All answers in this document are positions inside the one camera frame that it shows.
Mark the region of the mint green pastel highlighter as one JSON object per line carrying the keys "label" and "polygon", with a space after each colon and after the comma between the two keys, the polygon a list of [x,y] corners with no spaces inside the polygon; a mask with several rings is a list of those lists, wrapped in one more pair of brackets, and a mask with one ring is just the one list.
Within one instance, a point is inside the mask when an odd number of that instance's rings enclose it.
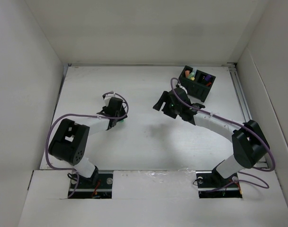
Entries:
{"label": "mint green pastel highlighter", "polygon": [[191,77],[194,77],[195,73],[194,72],[191,72],[189,75],[188,75],[188,78],[191,78]]}

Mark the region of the orange pastel highlighter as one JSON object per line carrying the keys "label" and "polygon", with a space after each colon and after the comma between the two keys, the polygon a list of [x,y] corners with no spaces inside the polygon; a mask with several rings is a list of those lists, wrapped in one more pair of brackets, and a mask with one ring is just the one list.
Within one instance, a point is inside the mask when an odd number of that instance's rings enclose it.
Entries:
{"label": "orange pastel highlighter", "polygon": [[186,71],[185,71],[185,77],[187,78],[187,77],[190,75],[190,73],[191,73],[191,72],[190,72],[189,70],[186,70]]}

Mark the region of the black highlighter purple cap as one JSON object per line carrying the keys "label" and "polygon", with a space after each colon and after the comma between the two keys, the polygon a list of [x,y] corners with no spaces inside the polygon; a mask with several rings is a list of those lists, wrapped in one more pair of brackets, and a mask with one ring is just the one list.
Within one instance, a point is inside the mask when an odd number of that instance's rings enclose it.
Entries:
{"label": "black highlighter purple cap", "polygon": [[211,75],[206,75],[206,76],[204,77],[204,81],[206,81],[207,83],[210,82],[210,81],[212,81],[212,79],[213,79],[213,77],[212,77]]}

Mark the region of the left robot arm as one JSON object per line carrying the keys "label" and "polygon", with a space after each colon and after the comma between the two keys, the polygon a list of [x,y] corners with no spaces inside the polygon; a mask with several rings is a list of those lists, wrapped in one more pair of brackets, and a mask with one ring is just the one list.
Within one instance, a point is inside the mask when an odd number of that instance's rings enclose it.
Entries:
{"label": "left robot arm", "polygon": [[94,187],[98,183],[98,168],[85,157],[88,137],[108,131],[117,122],[127,118],[129,106],[119,94],[106,93],[103,95],[105,106],[96,115],[66,114],[52,125],[51,130],[58,125],[52,139],[47,136],[48,145],[46,157],[49,155],[64,161],[76,171],[81,181],[87,187]]}

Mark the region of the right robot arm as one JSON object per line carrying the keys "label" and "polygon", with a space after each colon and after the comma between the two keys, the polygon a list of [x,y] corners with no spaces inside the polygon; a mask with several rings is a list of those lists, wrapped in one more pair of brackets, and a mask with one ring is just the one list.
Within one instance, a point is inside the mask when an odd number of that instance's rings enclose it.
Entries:
{"label": "right robot arm", "polygon": [[177,87],[169,92],[164,91],[153,106],[154,110],[182,120],[195,126],[209,129],[232,143],[233,154],[218,164],[211,175],[216,186],[223,186],[233,174],[253,168],[270,149],[257,122],[246,123],[223,120],[205,110],[200,103],[191,103],[186,91]]}

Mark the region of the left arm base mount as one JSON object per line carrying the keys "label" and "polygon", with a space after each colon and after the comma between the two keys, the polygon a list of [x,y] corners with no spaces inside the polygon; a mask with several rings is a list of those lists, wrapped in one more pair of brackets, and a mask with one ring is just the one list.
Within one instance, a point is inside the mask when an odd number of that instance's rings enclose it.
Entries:
{"label": "left arm base mount", "polygon": [[70,186],[68,190],[68,199],[111,199],[113,186],[113,171],[95,170],[96,175],[93,179],[79,177],[77,183],[77,175],[68,173]]}

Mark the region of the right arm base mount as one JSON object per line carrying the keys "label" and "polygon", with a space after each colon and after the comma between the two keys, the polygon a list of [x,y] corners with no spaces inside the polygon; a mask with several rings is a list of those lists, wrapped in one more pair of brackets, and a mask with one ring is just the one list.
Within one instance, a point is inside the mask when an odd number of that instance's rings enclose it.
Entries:
{"label": "right arm base mount", "polygon": [[238,180],[237,173],[223,178],[215,169],[198,170],[193,184],[200,199],[242,198],[241,187],[234,180]]}

